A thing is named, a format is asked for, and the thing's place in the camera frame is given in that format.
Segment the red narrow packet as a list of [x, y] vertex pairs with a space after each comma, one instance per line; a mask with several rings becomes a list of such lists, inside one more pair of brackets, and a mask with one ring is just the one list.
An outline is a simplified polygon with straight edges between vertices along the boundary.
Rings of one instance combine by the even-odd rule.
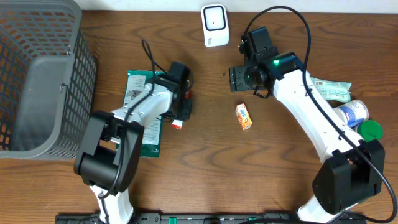
[[[186, 92], [186, 95], [192, 95], [192, 91], [191, 90], [188, 90], [187, 92]], [[181, 130], [182, 129], [182, 126], [183, 126], [183, 122], [184, 121], [182, 121], [182, 120], [178, 120], [178, 119], [175, 119], [175, 118], [173, 118], [173, 120], [172, 120], [172, 127], [173, 128], [175, 128], [175, 129], [179, 129], [179, 130]]]

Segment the orange Kleenex tissue pack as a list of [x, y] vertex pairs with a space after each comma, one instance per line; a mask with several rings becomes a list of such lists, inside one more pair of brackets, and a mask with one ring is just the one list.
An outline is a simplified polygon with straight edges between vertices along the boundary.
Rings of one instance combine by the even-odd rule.
[[236, 113], [236, 117], [240, 123], [240, 126], [242, 127], [242, 130], [249, 129], [252, 125], [252, 120], [247, 111], [246, 105], [244, 103], [237, 105], [236, 109], [235, 109], [235, 113]]

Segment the green white 3M glove package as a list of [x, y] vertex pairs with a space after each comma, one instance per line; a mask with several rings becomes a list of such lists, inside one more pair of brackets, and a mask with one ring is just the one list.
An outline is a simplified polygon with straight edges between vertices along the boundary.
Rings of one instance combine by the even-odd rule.
[[[127, 84], [123, 105], [127, 105], [143, 90], [147, 81], [152, 77], [152, 72], [148, 70], [128, 70]], [[160, 142], [162, 132], [162, 117], [158, 116], [144, 130], [141, 157], [158, 158], [160, 156]]]

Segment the mint green wipes pack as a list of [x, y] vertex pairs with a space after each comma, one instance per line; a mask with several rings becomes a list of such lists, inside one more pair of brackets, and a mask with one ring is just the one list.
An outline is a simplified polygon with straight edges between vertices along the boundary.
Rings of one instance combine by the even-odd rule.
[[311, 81], [325, 100], [335, 100], [341, 103], [351, 101], [351, 92], [349, 91], [351, 83], [322, 80], [313, 77]]

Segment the white blue cotton swab tub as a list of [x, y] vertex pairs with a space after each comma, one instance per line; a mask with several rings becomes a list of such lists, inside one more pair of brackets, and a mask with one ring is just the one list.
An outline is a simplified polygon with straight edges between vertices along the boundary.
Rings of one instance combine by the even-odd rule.
[[351, 128], [369, 119], [369, 111], [361, 100], [352, 100], [333, 110]]

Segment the green lid jar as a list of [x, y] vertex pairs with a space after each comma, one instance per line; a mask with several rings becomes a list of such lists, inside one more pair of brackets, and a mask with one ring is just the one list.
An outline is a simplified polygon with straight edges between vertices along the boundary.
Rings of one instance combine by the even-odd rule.
[[356, 131], [366, 142], [380, 140], [383, 136], [381, 125], [374, 120], [364, 121], [357, 127]]

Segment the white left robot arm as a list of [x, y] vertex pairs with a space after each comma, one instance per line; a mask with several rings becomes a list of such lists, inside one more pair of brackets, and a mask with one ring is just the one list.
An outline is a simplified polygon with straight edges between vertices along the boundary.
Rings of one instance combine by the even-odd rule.
[[190, 118], [190, 74], [186, 65], [173, 62], [128, 104], [90, 116], [73, 168], [96, 195], [97, 223], [131, 221], [134, 208], [128, 187], [137, 171], [144, 130], [160, 116], [172, 121]]

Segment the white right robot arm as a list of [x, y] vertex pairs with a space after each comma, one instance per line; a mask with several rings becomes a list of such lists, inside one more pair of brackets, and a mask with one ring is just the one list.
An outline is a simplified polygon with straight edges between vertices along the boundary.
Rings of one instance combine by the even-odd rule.
[[267, 90], [294, 116], [322, 164], [312, 182], [313, 197], [301, 206], [300, 220], [330, 223], [381, 191], [385, 150], [366, 142], [335, 113], [314, 87], [294, 52], [280, 54], [265, 27], [241, 36], [244, 65], [231, 67], [233, 92]]

